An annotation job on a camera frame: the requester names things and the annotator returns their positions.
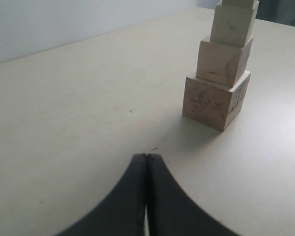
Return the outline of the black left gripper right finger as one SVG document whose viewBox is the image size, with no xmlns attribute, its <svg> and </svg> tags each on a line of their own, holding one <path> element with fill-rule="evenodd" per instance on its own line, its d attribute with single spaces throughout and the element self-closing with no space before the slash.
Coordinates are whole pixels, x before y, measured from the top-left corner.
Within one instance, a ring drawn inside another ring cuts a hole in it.
<svg viewBox="0 0 295 236">
<path fill-rule="evenodd" d="M 146 204 L 151 236 L 235 236 L 176 182 L 161 155 L 147 156 Z"/>
</svg>

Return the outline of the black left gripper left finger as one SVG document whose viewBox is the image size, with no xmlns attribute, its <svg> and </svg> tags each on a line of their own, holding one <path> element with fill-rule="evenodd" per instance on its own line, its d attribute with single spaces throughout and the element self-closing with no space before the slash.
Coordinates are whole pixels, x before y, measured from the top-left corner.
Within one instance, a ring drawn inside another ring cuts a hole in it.
<svg viewBox="0 0 295 236">
<path fill-rule="evenodd" d="M 59 236 L 143 236 L 147 155 L 135 154 L 111 192 Z"/>
</svg>

